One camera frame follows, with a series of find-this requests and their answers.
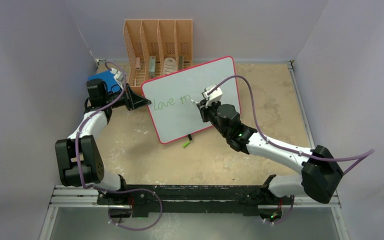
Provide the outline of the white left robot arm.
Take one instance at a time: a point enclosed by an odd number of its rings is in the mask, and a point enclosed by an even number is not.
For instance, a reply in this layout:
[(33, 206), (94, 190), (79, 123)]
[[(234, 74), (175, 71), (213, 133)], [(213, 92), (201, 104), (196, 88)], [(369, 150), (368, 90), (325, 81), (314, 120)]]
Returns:
[(127, 83), (117, 92), (109, 92), (99, 78), (88, 81), (86, 86), (89, 97), (80, 125), (54, 146), (60, 181), (65, 187), (110, 192), (110, 199), (122, 205), (129, 199), (126, 182), (121, 175), (105, 170), (96, 139), (109, 124), (114, 108), (126, 107), (133, 111), (150, 105), (151, 101), (135, 93)]

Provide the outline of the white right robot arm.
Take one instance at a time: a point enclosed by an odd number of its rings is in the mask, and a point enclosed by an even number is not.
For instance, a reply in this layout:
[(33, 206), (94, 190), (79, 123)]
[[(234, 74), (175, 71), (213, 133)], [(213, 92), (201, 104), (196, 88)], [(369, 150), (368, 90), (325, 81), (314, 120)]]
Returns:
[(280, 197), (301, 194), (322, 204), (331, 201), (344, 172), (332, 161), (333, 155), (326, 147), (299, 147), (262, 136), (242, 123), (233, 105), (206, 103), (202, 100), (196, 104), (202, 121), (211, 123), (233, 150), (272, 160), (295, 171), (292, 175), (269, 177), (260, 191), (264, 202), (272, 204)]

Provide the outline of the green marker cap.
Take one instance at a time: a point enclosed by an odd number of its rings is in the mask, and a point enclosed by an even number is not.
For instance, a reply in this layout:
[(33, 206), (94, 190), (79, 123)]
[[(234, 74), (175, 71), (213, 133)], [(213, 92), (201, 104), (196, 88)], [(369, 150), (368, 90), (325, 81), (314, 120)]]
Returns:
[(185, 143), (182, 145), (182, 147), (183, 147), (183, 148), (186, 148), (190, 143), (191, 143), (191, 141), (189, 140), (189, 141), (185, 142)]

